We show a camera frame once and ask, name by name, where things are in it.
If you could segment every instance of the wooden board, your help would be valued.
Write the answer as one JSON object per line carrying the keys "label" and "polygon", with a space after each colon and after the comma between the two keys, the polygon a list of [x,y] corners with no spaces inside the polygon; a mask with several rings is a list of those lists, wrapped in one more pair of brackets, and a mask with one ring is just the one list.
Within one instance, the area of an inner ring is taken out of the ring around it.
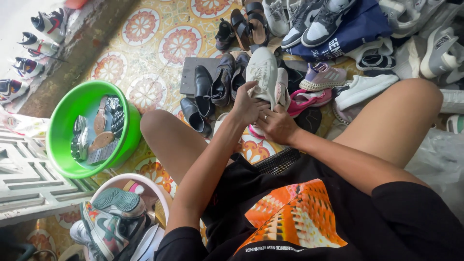
{"label": "wooden board", "polygon": [[[216,58],[185,58],[182,79],[180,80],[180,93],[186,94],[187,97],[193,97],[195,95],[195,67],[197,65],[203,65],[214,80],[219,61],[220,59]],[[298,71],[305,72],[308,69],[307,63],[303,61],[285,61],[285,64]]]}

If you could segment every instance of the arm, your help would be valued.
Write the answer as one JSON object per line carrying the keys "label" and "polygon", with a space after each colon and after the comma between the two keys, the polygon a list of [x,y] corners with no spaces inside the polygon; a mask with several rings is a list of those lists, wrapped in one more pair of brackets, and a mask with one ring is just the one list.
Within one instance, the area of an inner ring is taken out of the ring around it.
{"label": "arm", "polygon": [[247,82],[238,89],[232,111],[179,184],[171,205],[165,235],[179,227],[193,227],[199,230],[200,217],[213,195],[237,141],[244,129],[257,120],[259,110],[269,108],[266,102],[258,102],[248,96],[247,91],[255,84],[256,82]]}
{"label": "arm", "polygon": [[394,181],[408,181],[428,187],[411,173],[383,159],[299,128],[282,107],[276,106],[275,110],[265,110],[259,116],[258,125],[265,131],[266,138],[310,154],[358,190],[371,195],[375,187]]}

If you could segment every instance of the black t-shirt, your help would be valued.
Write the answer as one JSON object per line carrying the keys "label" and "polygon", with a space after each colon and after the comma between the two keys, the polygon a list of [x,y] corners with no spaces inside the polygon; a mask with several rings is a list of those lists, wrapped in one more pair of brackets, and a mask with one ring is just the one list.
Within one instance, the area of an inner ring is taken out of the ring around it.
{"label": "black t-shirt", "polygon": [[338,175],[323,175],[260,198],[250,199],[245,221],[226,219],[247,224],[236,236],[208,251],[198,230],[176,228],[155,261],[464,260],[463,226],[416,183],[383,184],[369,197]]}

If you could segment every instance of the leg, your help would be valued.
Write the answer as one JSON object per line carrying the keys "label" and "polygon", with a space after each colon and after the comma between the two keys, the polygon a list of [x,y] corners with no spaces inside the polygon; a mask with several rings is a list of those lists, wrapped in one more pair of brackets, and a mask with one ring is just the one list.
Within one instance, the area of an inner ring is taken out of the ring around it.
{"label": "leg", "polygon": [[208,146],[200,134],[163,110],[145,113],[140,121],[140,130],[150,149],[177,184]]}
{"label": "leg", "polygon": [[397,82],[364,107],[334,142],[404,168],[440,112],[443,95],[424,79]]}

